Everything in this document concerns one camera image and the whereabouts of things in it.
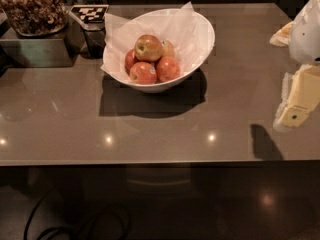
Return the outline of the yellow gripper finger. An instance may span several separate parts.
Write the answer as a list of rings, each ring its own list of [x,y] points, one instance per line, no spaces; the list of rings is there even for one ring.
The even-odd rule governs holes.
[[[289,44],[292,26],[293,22],[287,23],[271,36],[269,43],[277,47],[286,47]]]
[[[303,64],[294,74],[286,73],[281,99],[273,122],[274,129],[300,127],[320,104],[320,67]]]

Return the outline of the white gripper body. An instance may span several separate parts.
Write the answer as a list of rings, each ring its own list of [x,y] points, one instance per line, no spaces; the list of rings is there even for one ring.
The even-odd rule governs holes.
[[[320,64],[320,0],[309,0],[295,17],[289,54],[301,64]]]

